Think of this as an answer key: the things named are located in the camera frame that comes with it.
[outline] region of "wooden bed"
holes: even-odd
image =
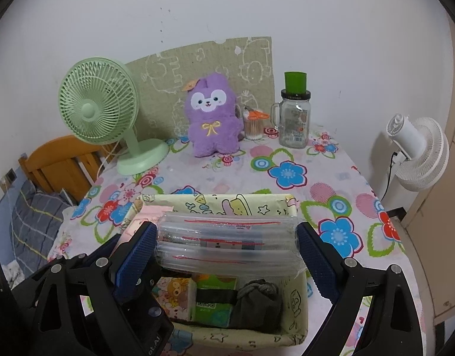
[[[101,158],[109,156],[114,145],[91,145],[73,135],[50,140],[37,148],[28,158],[18,159],[27,178],[48,193],[60,192],[63,188],[78,202],[91,188],[87,174],[95,181]]]

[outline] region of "white fan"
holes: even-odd
[[[391,174],[409,191],[421,191],[433,186],[445,172],[449,147],[440,125],[431,117],[409,121],[395,114],[386,127],[387,135],[401,152],[390,167]]]

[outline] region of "fan base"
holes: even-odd
[[[133,157],[130,153],[122,155],[117,161],[117,171],[121,175],[143,173],[158,165],[168,154],[168,145],[159,139],[139,142],[141,153]]]

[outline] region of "purple plush toy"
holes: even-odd
[[[236,117],[235,108],[236,95],[220,73],[199,79],[188,92],[185,115],[190,121],[188,138],[193,142],[195,157],[239,150],[243,122]]]

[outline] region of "green package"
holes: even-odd
[[[235,290],[236,278],[217,277],[212,274],[202,274],[196,277],[196,289]],[[233,306],[215,302],[196,302],[194,321],[199,324],[218,328],[227,328]]]

